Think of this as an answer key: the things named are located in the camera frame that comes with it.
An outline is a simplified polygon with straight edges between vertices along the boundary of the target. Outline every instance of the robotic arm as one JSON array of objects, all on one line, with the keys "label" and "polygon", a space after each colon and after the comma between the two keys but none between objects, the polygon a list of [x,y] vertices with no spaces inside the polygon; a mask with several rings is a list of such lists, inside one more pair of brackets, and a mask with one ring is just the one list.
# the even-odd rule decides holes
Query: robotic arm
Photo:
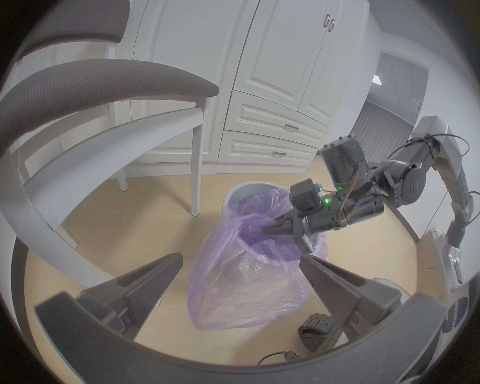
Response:
[{"label": "robotic arm", "polygon": [[382,194],[397,208],[416,202],[432,167],[440,173],[452,198],[455,219],[447,241],[459,247],[472,216],[473,202],[462,155],[450,128],[437,116],[422,118],[412,138],[380,164],[368,164],[359,141],[350,135],[325,145],[320,152],[336,192],[320,198],[323,188],[311,179],[291,186],[293,209],[278,217],[276,225],[264,228],[265,233],[291,234],[298,248],[310,253],[314,233],[341,229],[381,214]]}]

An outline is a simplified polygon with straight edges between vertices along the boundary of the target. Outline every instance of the trash bag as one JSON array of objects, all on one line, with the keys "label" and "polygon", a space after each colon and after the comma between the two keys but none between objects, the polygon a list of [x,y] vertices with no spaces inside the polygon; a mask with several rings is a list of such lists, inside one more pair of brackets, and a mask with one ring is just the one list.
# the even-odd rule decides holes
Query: trash bag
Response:
[{"label": "trash bag", "polygon": [[[252,327],[294,312],[312,287],[299,268],[291,235],[262,228],[292,209],[288,190],[271,189],[228,204],[190,268],[188,311],[199,330]],[[327,260],[325,234],[312,254]]]}]

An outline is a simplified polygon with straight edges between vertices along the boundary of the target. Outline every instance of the cabinet panel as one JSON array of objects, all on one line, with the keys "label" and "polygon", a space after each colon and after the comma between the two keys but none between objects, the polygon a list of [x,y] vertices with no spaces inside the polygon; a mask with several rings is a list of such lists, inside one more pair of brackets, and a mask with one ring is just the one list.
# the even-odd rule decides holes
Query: cabinet panel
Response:
[{"label": "cabinet panel", "polygon": [[323,145],[328,128],[290,108],[269,100],[233,91],[225,129],[289,140],[300,144]]},{"label": "cabinet panel", "polygon": [[[149,1],[142,17],[134,60],[180,68],[220,88],[205,127],[204,161],[217,161],[233,79],[257,4],[258,0]],[[237,55],[236,62],[229,59],[232,55]],[[132,118],[140,119],[159,111],[190,108],[191,103],[133,100],[131,106]],[[192,133],[186,132],[149,151],[139,162],[190,161],[191,148]]]},{"label": "cabinet panel", "polygon": [[350,70],[365,37],[369,4],[365,0],[336,0],[332,18],[299,112],[330,126]]},{"label": "cabinet panel", "polygon": [[218,161],[307,167],[316,153],[316,147],[251,133],[224,131]]},{"label": "cabinet panel", "polygon": [[234,89],[297,110],[332,6],[333,0],[261,0]]}]

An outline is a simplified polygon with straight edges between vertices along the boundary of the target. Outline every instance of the metal handle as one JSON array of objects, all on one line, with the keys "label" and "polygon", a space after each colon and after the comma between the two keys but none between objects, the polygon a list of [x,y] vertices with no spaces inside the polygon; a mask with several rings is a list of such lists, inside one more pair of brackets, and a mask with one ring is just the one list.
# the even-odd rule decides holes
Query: metal handle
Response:
[{"label": "metal handle", "polygon": [[295,129],[296,131],[300,129],[299,127],[295,127],[294,125],[291,125],[291,124],[285,124],[285,128]]},{"label": "metal handle", "polygon": [[327,17],[325,17],[324,27],[326,27],[329,22],[330,22],[330,15],[327,15]]},{"label": "metal handle", "polygon": [[335,20],[332,19],[332,21],[330,22],[330,26],[328,27],[328,32],[332,32],[332,29],[334,26],[335,26]]}]

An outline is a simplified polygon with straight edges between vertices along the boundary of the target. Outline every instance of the floor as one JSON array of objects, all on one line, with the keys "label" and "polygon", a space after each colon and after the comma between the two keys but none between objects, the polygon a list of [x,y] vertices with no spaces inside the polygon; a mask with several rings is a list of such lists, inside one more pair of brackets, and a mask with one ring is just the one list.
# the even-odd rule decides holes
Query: floor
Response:
[{"label": "floor", "polygon": [[[255,365],[262,356],[279,350],[309,356],[297,329],[310,314],[326,312],[315,294],[296,312],[269,324],[213,332],[198,331],[186,305],[191,260],[219,218],[230,188],[248,180],[289,187],[307,178],[322,183],[325,189],[333,187],[319,156],[304,174],[203,175],[198,217],[189,213],[190,176],[128,179],[127,192],[120,191],[116,180],[108,180],[71,213],[63,226],[79,243],[77,251],[113,276],[169,253],[183,254],[184,267],[147,319],[137,343],[169,355],[215,364]],[[330,262],[367,278],[386,278],[410,294],[417,290],[415,244],[387,207],[383,215],[328,233],[326,242]],[[62,290],[75,297],[84,287],[32,252],[25,275],[28,319],[42,357],[63,381],[80,383],[48,341],[33,308]],[[281,356],[275,356],[265,364],[282,361]]]}]

